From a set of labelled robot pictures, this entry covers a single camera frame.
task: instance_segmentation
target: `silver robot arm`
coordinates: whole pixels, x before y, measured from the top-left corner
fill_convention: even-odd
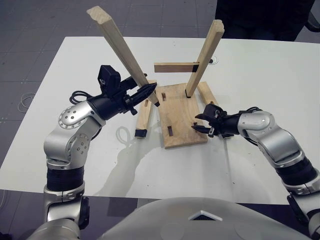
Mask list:
[[[47,185],[44,187],[44,221],[72,219],[80,229],[89,221],[88,201],[83,198],[84,166],[91,139],[106,124],[87,101],[64,110],[58,126],[44,142]]]
[[[44,142],[47,184],[44,187],[44,224],[29,240],[80,239],[80,230],[89,224],[89,199],[85,192],[84,166],[91,140],[101,128],[118,113],[137,111],[134,106],[154,92],[157,84],[147,84],[129,96],[127,90],[137,86],[132,77],[123,81],[109,65],[102,65],[98,75],[101,94],[77,103],[64,110],[55,129]]]
[[[220,107],[208,104],[196,118],[209,121],[211,128],[192,127],[210,137],[241,135],[258,146],[290,193],[287,200],[296,217],[308,225],[313,239],[320,239],[320,173],[292,134],[276,124],[272,114],[253,107],[227,115]]]

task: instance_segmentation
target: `black rubber joint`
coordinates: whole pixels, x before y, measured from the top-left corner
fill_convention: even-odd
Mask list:
[[[316,170],[306,157],[295,165],[276,168],[275,170],[283,182],[291,186],[306,184],[317,176]]]
[[[49,169],[46,174],[46,187],[51,191],[68,191],[80,187],[84,183],[85,168],[71,170]]]

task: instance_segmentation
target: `gray floor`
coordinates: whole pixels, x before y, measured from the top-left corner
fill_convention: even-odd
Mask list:
[[[109,12],[127,37],[205,38],[217,0],[0,0],[0,166],[24,118],[17,109],[21,96],[37,92],[64,37],[101,35],[86,14],[95,5]],[[320,0],[312,12],[320,19]],[[320,43],[320,33],[303,28],[297,41]],[[41,204],[34,196],[6,192],[0,232],[22,233],[17,224],[33,216],[15,216],[23,215],[25,203]]]

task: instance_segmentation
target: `table surface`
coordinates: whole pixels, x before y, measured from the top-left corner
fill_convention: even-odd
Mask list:
[[[189,73],[154,73],[154,62],[194,62],[204,39],[126,37],[148,79],[185,83]],[[272,113],[320,169],[320,45],[222,39],[218,59],[202,77],[219,105],[233,114],[252,106]],[[46,184],[45,137],[75,90],[99,94],[100,65],[122,79],[127,70],[103,37],[66,37],[0,169],[0,189],[41,193]],[[200,111],[204,105],[195,92]],[[164,149],[153,108],[148,136],[135,139],[137,116],[118,114],[92,141],[85,164],[87,196],[211,197],[238,203],[286,204],[287,192],[257,147],[240,136]]]

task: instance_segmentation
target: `wooden board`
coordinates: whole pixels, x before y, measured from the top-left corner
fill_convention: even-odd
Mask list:
[[[155,62],[155,73],[195,73],[198,62]]]
[[[186,83],[181,83],[158,86],[156,89],[160,102],[158,110],[165,149],[208,141],[205,134],[191,127],[194,124],[203,125],[203,121],[195,118],[200,113],[197,99],[186,97],[186,86]]]
[[[143,85],[148,84],[146,76],[142,72],[137,60],[130,51],[124,37],[122,36],[112,17],[99,6],[88,9],[86,12],[94,21],[96,21],[102,35],[138,86],[142,87]],[[148,99],[153,104],[158,103],[155,93],[152,93]]]
[[[157,81],[148,80],[149,83],[153,84]],[[140,104],[140,109],[138,112],[138,119],[135,126],[135,138],[145,138],[148,132],[148,123],[150,118],[150,112],[152,108],[152,103],[146,99]]]
[[[197,88],[205,105],[214,104],[218,106],[218,102],[206,81],[199,82]]]
[[[225,29],[222,21],[214,20],[211,24],[208,35],[206,36],[200,55],[197,59],[197,62],[199,62],[198,70],[191,74],[189,82],[186,86],[185,92],[188,97],[192,97],[192,95],[194,94],[197,85],[200,82],[200,79],[204,74],[208,63],[212,55],[214,54],[224,32]]]

